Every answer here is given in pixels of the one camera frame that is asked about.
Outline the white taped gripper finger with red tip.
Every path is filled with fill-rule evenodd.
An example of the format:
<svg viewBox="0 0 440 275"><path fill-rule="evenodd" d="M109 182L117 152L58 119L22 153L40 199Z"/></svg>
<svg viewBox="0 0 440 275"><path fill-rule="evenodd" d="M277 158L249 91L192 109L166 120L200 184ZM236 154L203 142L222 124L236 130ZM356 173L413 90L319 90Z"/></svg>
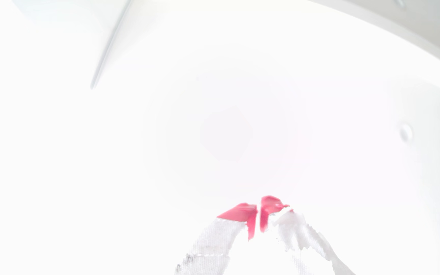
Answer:
<svg viewBox="0 0 440 275"><path fill-rule="evenodd" d="M199 234L174 274L225 274L236 242L254 237L257 214L256 204L240 203L218 215Z"/></svg>
<svg viewBox="0 0 440 275"><path fill-rule="evenodd" d="M277 197L261 198L260 231L275 253L289 261L281 266L292 267L296 274L354 274L323 234Z"/></svg>

